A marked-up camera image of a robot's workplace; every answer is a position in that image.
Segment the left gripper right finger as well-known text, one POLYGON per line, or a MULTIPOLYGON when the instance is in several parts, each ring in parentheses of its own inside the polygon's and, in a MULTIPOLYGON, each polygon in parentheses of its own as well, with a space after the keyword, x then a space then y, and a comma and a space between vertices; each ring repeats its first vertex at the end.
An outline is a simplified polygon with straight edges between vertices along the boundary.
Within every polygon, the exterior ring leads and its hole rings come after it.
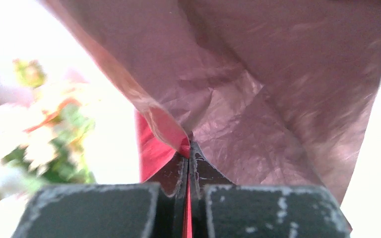
POLYGON ((349 225, 322 186, 235 185, 190 148, 194 238, 347 238, 349 225))

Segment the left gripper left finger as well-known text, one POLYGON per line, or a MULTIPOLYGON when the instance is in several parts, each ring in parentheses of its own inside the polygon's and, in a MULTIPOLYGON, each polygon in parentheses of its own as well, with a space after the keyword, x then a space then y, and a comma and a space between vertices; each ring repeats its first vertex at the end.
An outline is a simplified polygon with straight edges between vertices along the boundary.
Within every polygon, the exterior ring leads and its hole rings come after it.
POLYGON ((188 160, 175 155, 140 184, 52 185, 28 202, 15 238, 180 238, 188 160))

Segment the red wrapping paper sheet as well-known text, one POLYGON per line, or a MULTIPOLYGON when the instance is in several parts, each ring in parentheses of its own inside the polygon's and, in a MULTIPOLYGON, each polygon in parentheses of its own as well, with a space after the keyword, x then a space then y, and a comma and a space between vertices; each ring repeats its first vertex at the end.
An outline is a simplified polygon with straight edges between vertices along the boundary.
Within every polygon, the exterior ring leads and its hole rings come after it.
POLYGON ((137 108, 149 180, 191 143, 235 185, 347 191, 381 80, 381 0, 45 0, 137 108))

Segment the pink fake flower stem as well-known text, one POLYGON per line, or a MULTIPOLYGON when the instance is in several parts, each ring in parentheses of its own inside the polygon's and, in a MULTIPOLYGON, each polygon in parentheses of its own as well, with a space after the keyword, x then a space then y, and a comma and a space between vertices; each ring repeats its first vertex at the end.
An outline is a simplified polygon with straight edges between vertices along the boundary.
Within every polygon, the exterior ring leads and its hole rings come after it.
POLYGON ((40 94, 28 109, 39 120, 34 126, 0 132, 0 164, 23 170, 22 182, 32 191, 48 183, 94 183, 83 142, 95 121, 82 113, 75 98, 49 108, 43 99, 40 94))

